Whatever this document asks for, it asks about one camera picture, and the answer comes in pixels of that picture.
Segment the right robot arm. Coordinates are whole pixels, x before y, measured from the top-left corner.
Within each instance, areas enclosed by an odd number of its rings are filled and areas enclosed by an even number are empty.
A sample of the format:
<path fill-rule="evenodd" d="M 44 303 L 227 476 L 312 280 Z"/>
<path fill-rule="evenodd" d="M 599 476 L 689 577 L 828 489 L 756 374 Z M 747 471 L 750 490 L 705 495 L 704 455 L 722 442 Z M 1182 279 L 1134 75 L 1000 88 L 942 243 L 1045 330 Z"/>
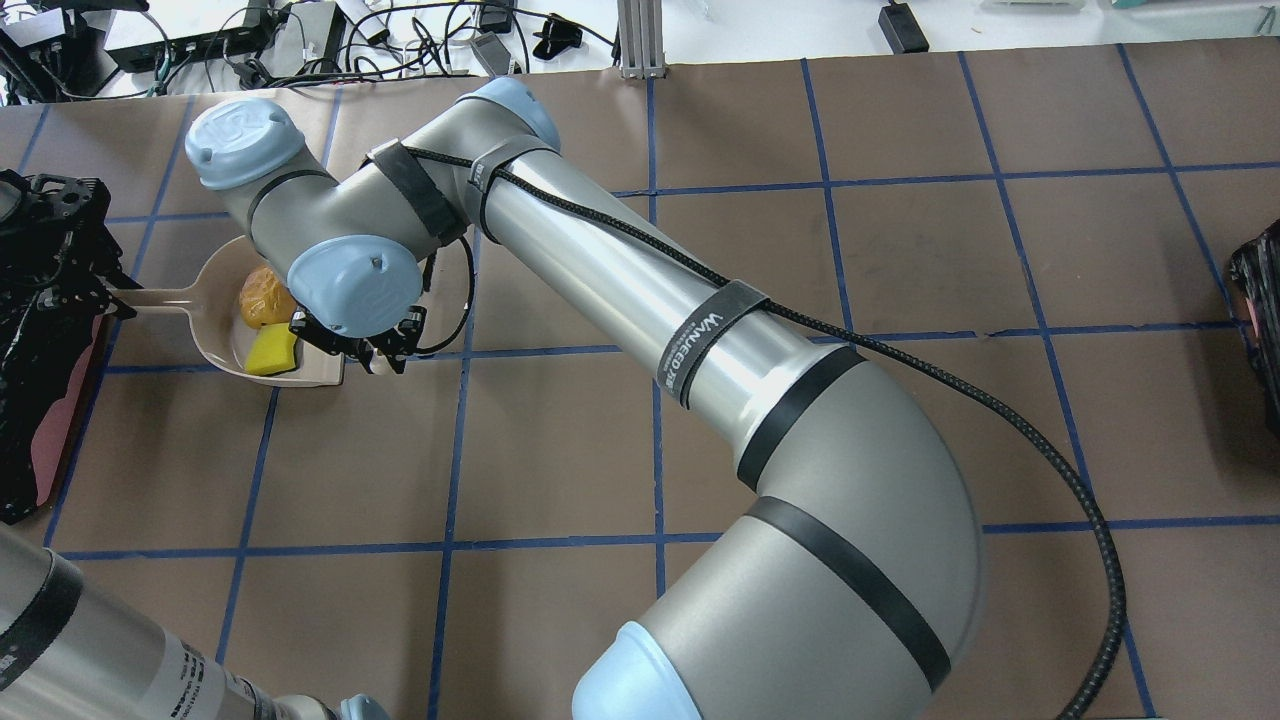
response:
<path fill-rule="evenodd" d="M 219 102 L 186 135 L 328 354 L 392 355 L 421 263 L 468 228 L 506 247 L 732 447 L 746 512 L 581 676 L 575 719 L 915 719 L 977 632 L 983 539 L 931 419 L 872 351 L 1000 416 L 1062 478 L 1107 587 L 1102 641 L 1061 719 L 1083 719 L 1126 629 L 1117 548 L 1078 470 L 955 374 L 786 307 L 687 255 L 561 156 L 545 108 L 489 81 L 347 179 L 276 102 Z"/>

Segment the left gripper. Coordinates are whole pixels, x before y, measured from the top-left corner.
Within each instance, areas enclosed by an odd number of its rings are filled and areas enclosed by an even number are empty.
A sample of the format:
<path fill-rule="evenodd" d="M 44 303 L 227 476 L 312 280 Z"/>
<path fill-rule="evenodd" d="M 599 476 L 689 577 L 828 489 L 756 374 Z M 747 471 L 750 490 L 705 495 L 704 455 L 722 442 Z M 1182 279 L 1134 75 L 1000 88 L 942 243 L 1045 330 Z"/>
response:
<path fill-rule="evenodd" d="M 100 178 L 1 174 L 3 310 L 132 319 L 116 291 L 133 290 L 122 247 L 106 227 L 110 190 Z"/>

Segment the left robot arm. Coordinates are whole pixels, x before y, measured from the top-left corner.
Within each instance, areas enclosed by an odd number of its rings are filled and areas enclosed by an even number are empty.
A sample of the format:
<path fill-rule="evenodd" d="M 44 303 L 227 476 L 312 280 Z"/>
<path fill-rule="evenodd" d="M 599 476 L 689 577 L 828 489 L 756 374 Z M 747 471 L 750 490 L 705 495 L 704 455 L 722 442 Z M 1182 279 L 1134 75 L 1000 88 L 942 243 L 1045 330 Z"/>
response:
<path fill-rule="evenodd" d="M 191 288 L 145 290 L 122 266 L 95 178 L 3 172 L 3 524 L 38 506 L 33 443 L 101 316 L 195 313 Z M 384 719 L 367 694 L 274 697 L 3 530 L 5 719 Z"/>

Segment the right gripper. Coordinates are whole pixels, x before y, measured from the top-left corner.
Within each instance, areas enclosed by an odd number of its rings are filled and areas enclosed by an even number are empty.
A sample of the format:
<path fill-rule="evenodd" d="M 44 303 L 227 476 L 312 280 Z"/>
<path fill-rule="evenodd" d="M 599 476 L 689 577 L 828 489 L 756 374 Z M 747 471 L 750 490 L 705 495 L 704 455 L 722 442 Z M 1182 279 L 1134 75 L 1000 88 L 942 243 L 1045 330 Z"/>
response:
<path fill-rule="evenodd" d="M 388 372 L 401 375 L 410 357 L 419 352 L 426 319 L 428 310 L 412 305 L 389 331 L 369 337 L 346 337 L 325 327 L 306 307 L 298 306 L 288 322 L 288 329 L 297 340 L 323 354 L 353 359 L 369 374 L 385 366 Z"/>

